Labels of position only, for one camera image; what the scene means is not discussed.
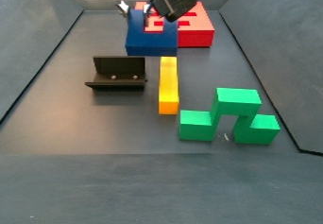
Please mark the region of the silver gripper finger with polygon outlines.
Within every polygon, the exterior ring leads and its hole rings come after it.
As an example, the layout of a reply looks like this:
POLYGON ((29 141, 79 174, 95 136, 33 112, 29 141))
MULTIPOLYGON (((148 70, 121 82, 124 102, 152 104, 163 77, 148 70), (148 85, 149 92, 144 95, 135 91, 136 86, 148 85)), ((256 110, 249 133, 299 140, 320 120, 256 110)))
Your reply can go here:
POLYGON ((151 15, 149 11, 151 11, 151 4, 145 4, 144 7, 143 7, 144 14, 151 15))
POLYGON ((128 17, 128 13, 129 13, 129 5, 124 2, 124 1, 120 1, 117 4, 116 4, 116 7, 121 13, 121 15, 124 17, 128 17))

